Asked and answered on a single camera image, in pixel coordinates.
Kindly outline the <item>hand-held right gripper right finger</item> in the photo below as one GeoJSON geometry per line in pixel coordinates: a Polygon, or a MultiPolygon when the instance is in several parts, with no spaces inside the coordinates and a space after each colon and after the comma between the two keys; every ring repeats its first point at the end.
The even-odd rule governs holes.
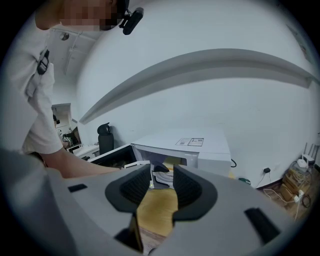
{"type": "Polygon", "coordinates": [[[176,165],[178,210],[154,256],[277,256],[295,224],[284,209],[244,182],[176,165]]]}

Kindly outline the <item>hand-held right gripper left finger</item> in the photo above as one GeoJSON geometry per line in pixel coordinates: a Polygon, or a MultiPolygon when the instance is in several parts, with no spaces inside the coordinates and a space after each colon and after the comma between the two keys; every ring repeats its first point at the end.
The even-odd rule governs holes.
{"type": "Polygon", "coordinates": [[[1,187],[22,230],[54,256],[138,256],[137,208],[150,167],[62,178],[34,157],[1,152],[1,187]]]}

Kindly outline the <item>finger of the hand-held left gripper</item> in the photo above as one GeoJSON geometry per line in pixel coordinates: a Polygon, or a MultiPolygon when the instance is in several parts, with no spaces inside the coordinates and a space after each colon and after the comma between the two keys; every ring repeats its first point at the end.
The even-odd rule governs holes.
{"type": "Polygon", "coordinates": [[[163,163],[160,163],[158,161],[154,161],[152,164],[153,164],[153,172],[154,173],[158,173],[158,172],[168,173],[169,172],[169,169],[163,163]]]}

